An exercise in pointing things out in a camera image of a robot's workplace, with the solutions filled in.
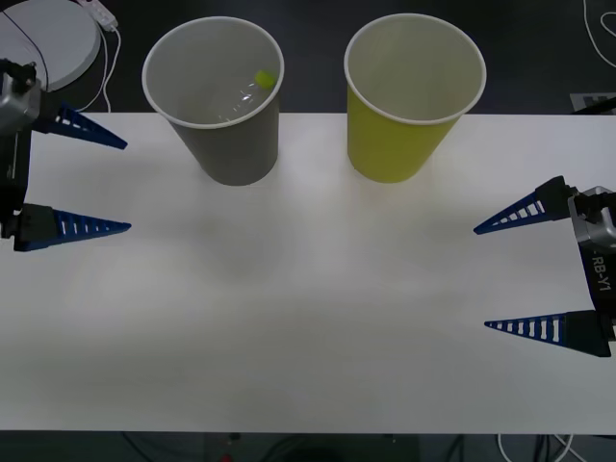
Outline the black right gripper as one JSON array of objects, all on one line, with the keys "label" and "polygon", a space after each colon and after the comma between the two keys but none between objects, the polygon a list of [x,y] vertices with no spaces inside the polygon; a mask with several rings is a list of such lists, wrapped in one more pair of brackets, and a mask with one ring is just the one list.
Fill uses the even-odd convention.
[{"label": "black right gripper", "polygon": [[[493,233],[570,217],[568,199],[578,190],[562,175],[484,220],[474,232]],[[576,311],[510,320],[486,321],[488,328],[520,338],[599,358],[611,356],[615,339],[615,254],[578,246],[588,291],[596,311]]]}]

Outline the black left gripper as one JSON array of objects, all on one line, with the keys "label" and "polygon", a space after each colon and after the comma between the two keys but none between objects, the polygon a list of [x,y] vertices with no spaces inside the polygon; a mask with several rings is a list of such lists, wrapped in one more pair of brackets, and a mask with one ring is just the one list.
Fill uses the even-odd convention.
[{"label": "black left gripper", "polygon": [[[33,130],[117,149],[125,149],[128,145],[125,140],[82,113],[65,103],[54,101],[46,92],[41,94],[39,114],[33,122]],[[30,131],[20,130],[13,135],[3,135],[1,238],[13,236],[14,251],[28,252],[104,238],[131,228],[128,222],[83,216],[35,204],[23,206],[28,188],[29,165]]]}]

